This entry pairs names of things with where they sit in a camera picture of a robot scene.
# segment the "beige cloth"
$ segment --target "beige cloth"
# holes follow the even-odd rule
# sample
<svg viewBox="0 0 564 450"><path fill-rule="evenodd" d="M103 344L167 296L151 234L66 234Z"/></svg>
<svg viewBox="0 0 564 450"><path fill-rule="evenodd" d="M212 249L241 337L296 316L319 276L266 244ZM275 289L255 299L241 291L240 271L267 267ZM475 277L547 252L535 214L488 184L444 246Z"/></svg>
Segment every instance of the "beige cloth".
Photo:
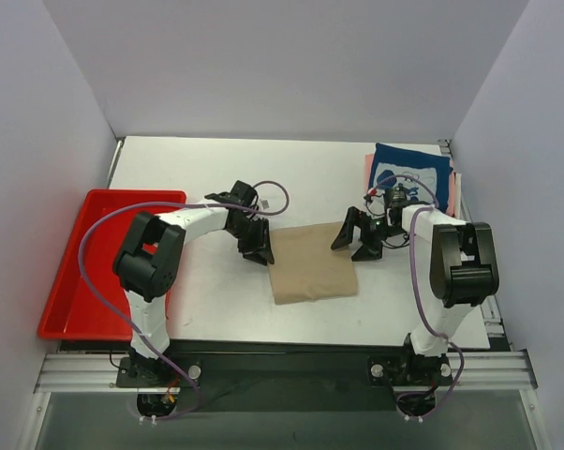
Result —
<svg viewBox="0 0 564 450"><path fill-rule="evenodd" d="M269 264L277 305L357 294L357 277L348 248L330 245L342 223L270 231L275 264Z"/></svg>

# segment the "purple cable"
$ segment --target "purple cable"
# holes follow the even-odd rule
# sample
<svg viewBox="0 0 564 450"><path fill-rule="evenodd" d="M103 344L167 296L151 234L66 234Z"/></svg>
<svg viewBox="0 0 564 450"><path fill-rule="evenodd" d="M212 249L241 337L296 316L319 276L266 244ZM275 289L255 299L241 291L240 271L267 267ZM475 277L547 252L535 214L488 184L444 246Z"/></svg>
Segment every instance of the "purple cable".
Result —
<svg viewBox="0 0 564 450"><path fill-rule="evenodd" d="M138 208L144 208L150 206L172 207L179 209L228 208L228 209L238 209L240 211L244 211L251 214L259 214L262 216L277 216L278 214L282 214L284 211L286 211L290 203L290 196L288 191L276 181L269 181L269 180L260 181L254 186L254 188L262 185L274 185L282 190L282 192L284 193L284 197L286 198L286 203L284 204L284 207L282 207L282 209L268 213L265 211L259 211L257 209L240 206L238 204L227 204L227 203L186 204L186 203L176 203L176 202L142 202L142 203L131 204L129 206L125 206L120 209L116 209L115 211L109 213L107 216L100 218L88 229L88 231L84 234L82 240L80 241L80 245L78 247L78 267L80 269L81 277L86 283L86 285L88 286L88 289L91 291L91 293L93 293L93 295L96 298L98 298L103 303L103 305L109 308L111 312L113 312L115 315L120 317L124 322L130 325L130 327L136 332L136 334L139 335L139 338L144 343L144 345L146 345L151 350L151 352L153 352L158 358L160 358L162 361L168 364L168 366L170 366L178 375L180 375L184 380L186 380L186 382L190 385L190 387L192 387L193 390L197 393L198 400L195 406L186 408L185 410L175 412L173 414L164 417L156 417L156 420L171 420L171 419L176 419L178 417L182 417L183 415L186 415L188 413L192 413L193 411L197 410L199 406L202 404L202 393L199 387L197 386L197 384L194 382L194 380L192 380L186 372L184 372L180 367L178 367L178 365L176 365L173 361L171 361L170 358L168 358L166 355L164 355L162 352L156 349L155 346L151 342L149 342L149 339L147 339L142 334L140 328L134 322L132 322L127 317L126 314L124 314L117 307L115 307L109 300L107 300L103 296L103 294L98 291L96 286L92 283L92 281L88 277L86 268L84 267L84 250L86 249L86 244L88 242L88 239L98 227L100 227L103 223L110 220L111 218L119 216L120 214L126 211L130 211L132 209L138 209Z"/></svg>
<svg viewBox="0 0 564 450"><path fill-rule="evenodd" d="M405 178L407 180L412 181L413 183L420 185L432 196L432 199L434 200L434 205L436 206L436 208L438 208L438 199L436 198L436 195L434 195L434 192L432 192L432 190L424 183L422 183L420 180L409 175L398 174L398 175L388 176L383 180L381 180L380 182L378 182L378 184L376 185L376 189L381 188L381 185L383 185L388 181L394 180L396 178ZM428 333L430 333L432 336L436 338L445 339L449 343L449 345L453 347L453 349L457 352L457 354L459 354L459 369L457 369L457 373L453 378L453 382L449 386L449 389L447 389L447 392L445 393L444 397L442 397L438 402L438 404L426 414L419 417L412 416L401 411L397 406L398 411L405 414L409 418L409 420L419 420L420 418L424 420L424 418L427 418L432 414L436 413L440 409L440 407L442 407L442 405L446 403L447 399L451 396L451 393L453 392L455 386L459 383L459 379L461 378L461 374L463 373L463 369L465 368L466 365L466 358L463 355L463 351L456 344L454 344L454 342L449 341L449 337L446 334L438 333L434 328L432 328L432 325L430 325L430 322L428 321L427 317L425 317L425 312L423 311L422 298L420 296L420 288L417 282L417 269L415 264L415 223L417 221L417 217L419 214L434 211L434 209L435 208L433 206L430 206L428 208L418 209L415 212L415 214L413 214L413 217L411 218L411 224L409 225L409 266L411 269L411 284L413 285L413 295L415 296L415 304L417 305L417 312L420 314L420 318L422 319L423 326L428 331ZM401 398L405 398L409 396L418 396L421 394L422 394L421 392L405 392L403 394L398 395L396 397L396 401L398 402Z"/></svg>

